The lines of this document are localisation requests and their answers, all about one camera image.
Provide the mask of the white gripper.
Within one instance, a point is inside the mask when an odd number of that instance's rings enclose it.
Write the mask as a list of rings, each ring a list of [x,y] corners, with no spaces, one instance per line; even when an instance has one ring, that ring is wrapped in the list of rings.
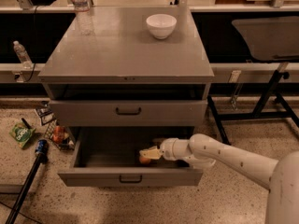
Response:
[[[139,155],[142,158],[150,160],[159,160],[162,156],[167,161],[176,161],[177,158],[174,154],[175,143],[177,138],[168,138],[163,140],[160,144],[160,148],[157,146],[142,149],[139,151]]]

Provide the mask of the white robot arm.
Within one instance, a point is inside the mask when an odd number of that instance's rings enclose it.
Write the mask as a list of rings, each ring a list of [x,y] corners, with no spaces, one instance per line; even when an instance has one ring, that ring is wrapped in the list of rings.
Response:
[[[189,139],[164,139],[139,154],[150,160],[185,161],[201,171],[219,161],[268,190],[265,224],[299,224],[298,151],[278,161],[197,133]]]

